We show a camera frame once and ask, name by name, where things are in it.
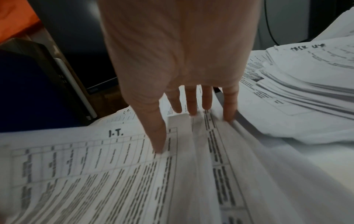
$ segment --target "human hand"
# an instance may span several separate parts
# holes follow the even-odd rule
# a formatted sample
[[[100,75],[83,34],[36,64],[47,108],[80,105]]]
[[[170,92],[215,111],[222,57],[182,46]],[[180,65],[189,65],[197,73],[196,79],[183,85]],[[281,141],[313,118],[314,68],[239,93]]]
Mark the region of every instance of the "human hand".
[[[223,116],[237,110],[239,81],[253,46],[259,0],[100,0],[103,33],[119,86],[149,136],[162,152],[166,125],[159,99],[166,93],[182,112],[185,85],[188,112],[211,108],[212,87],[224,92]]]

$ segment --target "black cable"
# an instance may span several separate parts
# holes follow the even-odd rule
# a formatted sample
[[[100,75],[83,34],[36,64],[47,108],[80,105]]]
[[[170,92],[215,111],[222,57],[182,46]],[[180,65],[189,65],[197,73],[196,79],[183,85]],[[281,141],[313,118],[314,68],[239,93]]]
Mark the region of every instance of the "black cable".
[[[268,15],[267,15],[267,1],[264,0],[264,13],[265,13],[265,22],[267,23],[267,29],[268,29],[268,33],[270,35],[270,37],[272,38],[272,40],[274,41],[274,43],[279,46],[279,44],[277,43],[277,41],[275,41],[273,35],[272,35],[272,32],[270,31],[270,28],[269,28],[269,23],[268,23]]]

